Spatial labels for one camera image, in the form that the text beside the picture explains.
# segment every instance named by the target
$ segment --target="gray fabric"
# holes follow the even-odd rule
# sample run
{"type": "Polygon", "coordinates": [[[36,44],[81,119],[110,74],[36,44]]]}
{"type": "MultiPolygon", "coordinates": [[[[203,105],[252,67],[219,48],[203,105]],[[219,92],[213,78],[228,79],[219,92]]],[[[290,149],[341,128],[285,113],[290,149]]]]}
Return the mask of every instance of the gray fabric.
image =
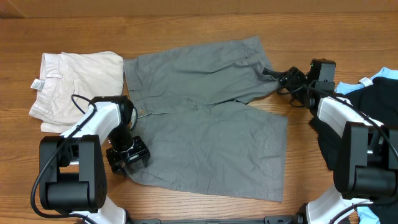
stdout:
{"type": "Polygon", "coordinates": [[[133,135],[150,150],[138,183],[282,201],[287,118],[245,105],[278,87],[257,37],[124,60],[139,112],[133,135]]]}

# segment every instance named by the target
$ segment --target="black cloth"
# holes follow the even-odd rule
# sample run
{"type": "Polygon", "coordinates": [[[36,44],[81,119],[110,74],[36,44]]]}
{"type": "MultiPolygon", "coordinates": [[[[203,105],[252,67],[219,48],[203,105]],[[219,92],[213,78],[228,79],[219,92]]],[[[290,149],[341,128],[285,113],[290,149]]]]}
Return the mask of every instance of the black cloth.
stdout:
{"type": "MultiPolygon", "coordinates": [[[[371,118],[387,126],[398,126],[398,80],[377,77],[373,85],[352,91],[346,97],[355,108],[371,118]]],[[[318,118],[313,118],[309,124],[318,132],[319,148],[328,168],[334,170],[341,138],[318,118]]],[[[373,205],[370,209],[379,217],[381,224],[398,222],[398,203],[390,206],[373,205]]]]}

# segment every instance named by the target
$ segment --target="clothing tag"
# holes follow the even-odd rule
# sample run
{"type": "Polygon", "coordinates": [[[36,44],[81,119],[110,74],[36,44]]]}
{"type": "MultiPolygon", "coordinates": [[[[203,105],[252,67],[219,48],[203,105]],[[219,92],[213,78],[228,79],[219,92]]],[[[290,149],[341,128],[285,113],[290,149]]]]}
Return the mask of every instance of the clothing tag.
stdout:
{"type": "Polygon", "coordinates": [[[373,85],[372,80],[370,80],[367,77],[361,78],[359,82],[362,83],[363,85],[365,85],[365,87],[367,87],[369,85],[373,85]]]}
{"type": "Polygon", "coordinates": [[[30,87],[35,90],[42,91],[43,87],[44,87],[44,83],[45,83],[45,80],[38,80],[37,78],[35,78],[35,80],[33,81],[32,85],[30,87]]]}

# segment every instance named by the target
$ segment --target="light blue fabric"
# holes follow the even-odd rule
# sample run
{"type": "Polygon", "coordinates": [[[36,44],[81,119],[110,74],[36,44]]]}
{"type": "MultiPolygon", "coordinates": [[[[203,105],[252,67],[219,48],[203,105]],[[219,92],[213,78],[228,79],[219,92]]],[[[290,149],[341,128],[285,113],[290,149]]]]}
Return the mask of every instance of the light blue fabric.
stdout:
{"type": "MultiPolygon", "coordinates": [[[[378,72],[377,74],[372,76],[372,78],[370,78],[370,79],[373,80],[376,77],[384,77],[384,78],[390,78],[390,79],[398,80],[398,70],[391,70],[389,68],[383,67],[380,70],[380,72],[378,72]]],[[[337,87],[335,89],[335,92],[345,95],[345,94],[351,93],[352,91],[362,89],[364,87],[365,87],[365,85],[363,85],[362,83],[352,85],[352,84],[347,84],[347,83],[340,82],[337,85],[337,87]]]]}
{"type": "Polygon", "coordinates": [[[358,207],[357,208],[359,219],[359,224],[380,224],[379,217],[377,217],[372,210],[368,207],[358,207]]]}

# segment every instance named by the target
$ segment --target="white garment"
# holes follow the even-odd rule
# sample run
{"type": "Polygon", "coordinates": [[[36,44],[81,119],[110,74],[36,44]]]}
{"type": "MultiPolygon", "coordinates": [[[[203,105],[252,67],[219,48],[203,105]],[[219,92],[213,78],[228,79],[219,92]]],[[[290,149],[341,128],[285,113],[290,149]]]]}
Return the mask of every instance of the white garment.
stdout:
{"type": "MultiPolygon", "coordinates": [[[[62,133],[71,128],[83,113],[71,100],[72,94],[94,96],[120,95],[123,90],[123,58],[114,52],[95,54],[47,54],[42,56],[40,79],[43,89],[29,114],[44,122],[43,132],[62,133]]],[[[88,103],[75,98],[84,111],[88,103]]]]}

